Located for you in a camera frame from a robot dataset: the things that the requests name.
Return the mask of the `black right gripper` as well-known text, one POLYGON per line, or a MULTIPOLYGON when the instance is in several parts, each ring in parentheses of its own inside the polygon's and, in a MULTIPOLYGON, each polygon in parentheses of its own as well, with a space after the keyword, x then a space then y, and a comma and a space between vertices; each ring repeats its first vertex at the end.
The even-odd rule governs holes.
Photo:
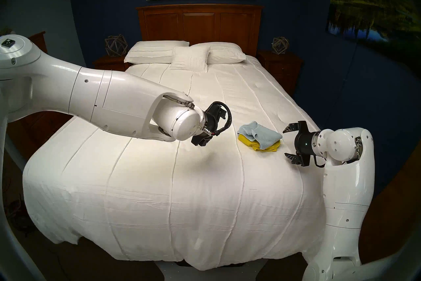
POLYGON ((309 166, 310 158, 313 157, 315 166, 320 167, 321 165, 317 164, 316 159, 320 153, 314 148, 317 148, 317 138, 321 131, 310 132, 306 121, 298 121, 288 124, 283 133, 295 131, 298 132, 294 140, 296 154, 284 153, 285 157, 292 164, 301 165, 302 167, 309 166))

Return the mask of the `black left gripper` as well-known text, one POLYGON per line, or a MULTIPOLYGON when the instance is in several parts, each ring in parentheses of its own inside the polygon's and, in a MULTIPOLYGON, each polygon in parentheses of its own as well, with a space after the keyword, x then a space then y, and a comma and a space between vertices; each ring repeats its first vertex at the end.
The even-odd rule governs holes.
POLYGON ((226 129, 228 129, 228 106, 224 103, 212 103, 206 110, 205 110, 205 129, 208 135, 219 135, 226 129), (219 119, 222 118, 226 120, 225 125, 218 128, 219 119))

